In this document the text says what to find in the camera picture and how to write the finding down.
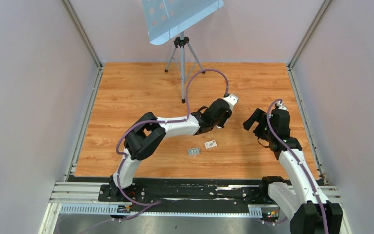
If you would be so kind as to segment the white staple box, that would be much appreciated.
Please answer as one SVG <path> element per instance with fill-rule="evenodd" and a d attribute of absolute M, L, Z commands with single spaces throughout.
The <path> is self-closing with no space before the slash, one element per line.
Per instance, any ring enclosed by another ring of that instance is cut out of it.
<path fill-rule="evenodd" d="M 215 140 L 211 140 L 211 141 L 205 142 L 204 146 L 208 150 L 208 149 L 216 147 L 217 146 L 217 142 Z"/>

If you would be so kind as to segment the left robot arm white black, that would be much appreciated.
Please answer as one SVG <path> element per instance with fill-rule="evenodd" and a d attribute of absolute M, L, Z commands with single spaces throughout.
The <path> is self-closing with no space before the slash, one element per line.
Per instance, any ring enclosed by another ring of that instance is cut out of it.
<path fill-rule="evenodd" d="M 150 157 L 163 139 L 175 136 L 195 136 L 223 128 L 231 117 L 238 97 L 230 94 L 214 101 L 209 107 L 203 106 L 196 112 L 182 117 L 157 117 L 145 113 L 119 139 L 116 153 L 122 161 L 112 175 L 111 195 L 117 201 L 125 201 L 130 195 L 129 186 L 141 161 Z"/>

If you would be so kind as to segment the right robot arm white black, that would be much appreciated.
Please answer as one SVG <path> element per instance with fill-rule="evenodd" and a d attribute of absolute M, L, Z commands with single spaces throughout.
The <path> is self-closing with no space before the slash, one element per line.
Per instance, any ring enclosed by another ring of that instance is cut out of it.
<path fill-rule="evenodd" d="M 273 201 L 290 221 L 292 234 L 338 234 L 343 210 L 332 203 L 309 171 L 299 141 L 290 135 L 290 114 L 285 107 L 275 107 L 269 113 L 256 109 L 243 123 L 246 130 L 269 143 L 268 148 L 286 170 L 293 189 L 280 176 L 262 178 L 259 198 L 264 203 Z"/>

